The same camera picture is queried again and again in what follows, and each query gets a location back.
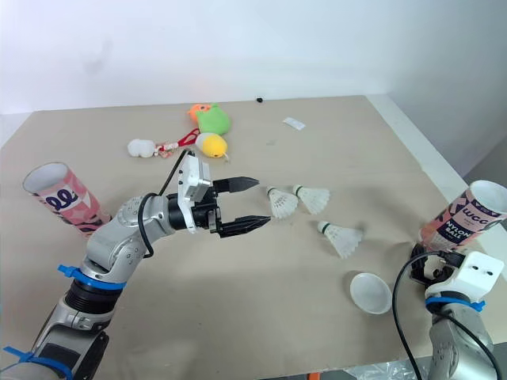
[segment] red keychain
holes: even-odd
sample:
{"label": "red keychain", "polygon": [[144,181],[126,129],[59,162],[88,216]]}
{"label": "red keychain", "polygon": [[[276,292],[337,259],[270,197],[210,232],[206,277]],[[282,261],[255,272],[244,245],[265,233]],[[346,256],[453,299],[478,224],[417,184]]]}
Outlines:
{"label": "red keychain", "polygon": [[164,158],[168,158],[176,152],[177,148],[181,146],[192,145],[196,142],[197,136],[199,135],[199,128],[193,129],[190,133],[185,135],[182,139],[177,142],[161,142],[155,144],[155,154]]}

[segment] green plush toy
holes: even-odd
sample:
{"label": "green plush toy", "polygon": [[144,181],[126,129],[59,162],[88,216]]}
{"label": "green plush toy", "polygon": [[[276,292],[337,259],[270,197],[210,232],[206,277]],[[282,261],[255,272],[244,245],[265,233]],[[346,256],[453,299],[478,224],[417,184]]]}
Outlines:
{"label": "green plush toy", "polygon": [[212,104],[210,109],[205,111],[198,110],[195,114],[200,133],[223,135],[231,129],[231,119],[218,104]]}

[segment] white wall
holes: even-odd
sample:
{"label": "white wall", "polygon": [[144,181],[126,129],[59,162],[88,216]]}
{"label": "white wall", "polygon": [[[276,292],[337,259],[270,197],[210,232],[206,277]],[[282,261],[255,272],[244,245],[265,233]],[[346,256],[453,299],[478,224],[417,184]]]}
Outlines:
{"label": "white wall", "polygon": [[502,0],[2,4],[3,113],[390,93],[461,173],[507,134]]}
{"label": "white wall", "polygon": [[[507,187],[507,137],[481,160],[464,178],[467,183],[476,180],[493,181]],[[502,222],[507,229],[507,219]]]}
{"label": "white wall", "polygon": [[10,136],[14,134],[30,115],[31,112],[0,115],[0,147],[10,139]]}

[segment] yellow plush toy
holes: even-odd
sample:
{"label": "yellow plush toy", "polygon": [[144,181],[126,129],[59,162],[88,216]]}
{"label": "yellow plush toy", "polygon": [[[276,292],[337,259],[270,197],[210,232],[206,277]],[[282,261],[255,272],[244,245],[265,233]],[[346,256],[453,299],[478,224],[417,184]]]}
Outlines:
{"label": "yellow plush toy", "polygon": [[208,157],[220,158],[227,156],[227,142],[222,136],[216,133],[201,133],[197,136],[196,140],[197,147]]}

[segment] beige table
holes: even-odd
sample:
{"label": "beige table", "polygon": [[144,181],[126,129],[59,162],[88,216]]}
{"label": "beige table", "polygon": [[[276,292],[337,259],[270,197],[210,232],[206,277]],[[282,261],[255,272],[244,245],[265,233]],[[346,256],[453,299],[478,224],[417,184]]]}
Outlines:
{"label": "beige table", "polygon": [[[438,189],[364,97],[222,106],[233,120],[231,163],[209,160],[215,179],[324,186],[330,204],[317,217],[299,207],[245,236],[181,232],[157,242],[155,257],[141,263],[118,302],[96,378],[264,378],[405,357],[391,312],[363,313],[348,286],[360,271],[392,286],[419,227],[446,204]],[[158,190],[175,161],[130,158],[128,141],[178,139],[193,127],[188,108],[37,112],[2,148],[2,344],[30,348],[70,285],[56,267],[79,264],[86,244],[22,190],[25,174],[66,162],[114,212],[128,198]],[[282,124],[287,116],[307,127]],[[225,221],[269,214],[262,186],[220,202]],[[365,241],[341,260],[316,230],[321,219],[360,226]],[[415,354],[428,355],[423,289],[404,284],[400,318]],[[507,340],[506,291],[500,278],[482,313],[495,342]]]}

